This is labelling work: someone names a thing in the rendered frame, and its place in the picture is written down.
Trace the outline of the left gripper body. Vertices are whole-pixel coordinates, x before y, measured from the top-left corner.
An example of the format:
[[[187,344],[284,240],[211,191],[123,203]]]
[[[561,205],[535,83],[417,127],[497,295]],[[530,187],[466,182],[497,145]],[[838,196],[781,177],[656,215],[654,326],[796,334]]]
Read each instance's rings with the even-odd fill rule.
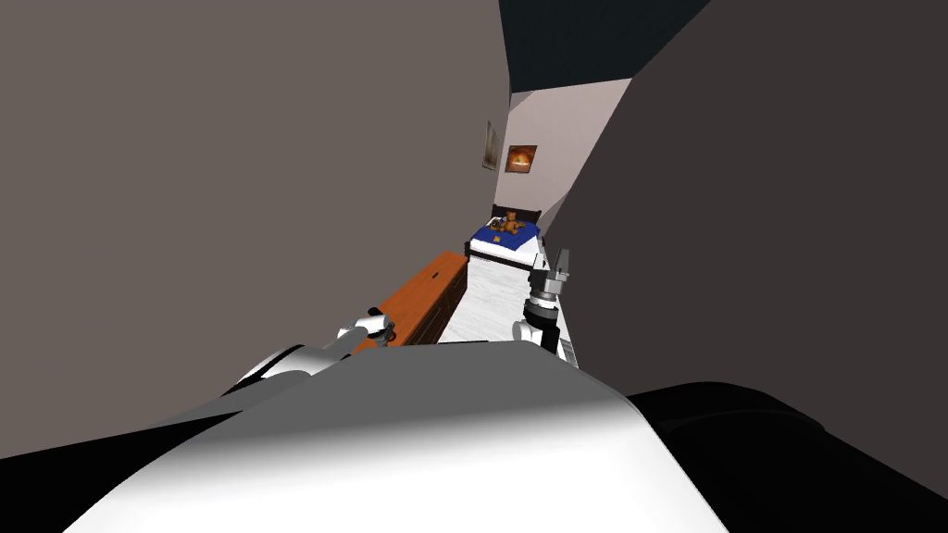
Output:
[[[356,321],[358,327],[367,332],[367,339],[376,342],[379,347],[387,346],[397,337],[395,323],[378,307],[368,309],[368,314]]]

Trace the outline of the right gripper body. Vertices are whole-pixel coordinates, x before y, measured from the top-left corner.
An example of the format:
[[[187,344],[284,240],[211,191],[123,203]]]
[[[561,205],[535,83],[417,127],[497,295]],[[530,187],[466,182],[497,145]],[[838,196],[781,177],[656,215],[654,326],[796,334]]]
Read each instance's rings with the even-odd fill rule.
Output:
[[[555,302],[568,279],[569,269],[555,266],[552,270],[532,269],[529,274],[530,298]]]

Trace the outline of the bed with blue cover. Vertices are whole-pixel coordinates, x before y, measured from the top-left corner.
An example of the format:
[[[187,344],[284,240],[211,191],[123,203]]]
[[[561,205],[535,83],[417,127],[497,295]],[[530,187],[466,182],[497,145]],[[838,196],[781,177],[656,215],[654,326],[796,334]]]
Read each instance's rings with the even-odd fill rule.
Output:
[[[475,257],[522,270],[531,270],[545,257],[542,210],[492,205],[491,218],[465,242],[467,257]]]

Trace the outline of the orange-brown wooden dresser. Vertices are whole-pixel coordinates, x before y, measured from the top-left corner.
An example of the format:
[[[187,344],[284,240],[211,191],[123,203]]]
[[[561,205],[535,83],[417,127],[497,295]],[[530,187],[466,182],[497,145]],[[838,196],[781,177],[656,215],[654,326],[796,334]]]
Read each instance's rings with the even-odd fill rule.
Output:
[[[468,287],[468,258],[443,252],[380,306],[394,323],[389,347],[435,344]]]

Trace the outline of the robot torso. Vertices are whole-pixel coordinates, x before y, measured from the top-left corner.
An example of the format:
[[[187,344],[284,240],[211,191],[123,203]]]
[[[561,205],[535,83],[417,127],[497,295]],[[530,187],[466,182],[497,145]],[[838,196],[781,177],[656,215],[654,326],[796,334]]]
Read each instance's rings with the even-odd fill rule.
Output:
[[[729,533],[640,411],[526,341],[358,353],[64,533]]]

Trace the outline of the grey framed wall picture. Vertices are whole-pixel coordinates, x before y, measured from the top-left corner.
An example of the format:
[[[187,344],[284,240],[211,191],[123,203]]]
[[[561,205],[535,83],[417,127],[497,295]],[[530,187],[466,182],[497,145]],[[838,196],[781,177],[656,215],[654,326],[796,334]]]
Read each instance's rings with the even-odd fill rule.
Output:
[[[500,135],[490,120],[486,123],[485,140],[481,166],[485,169],[496,170],[502,146]]]

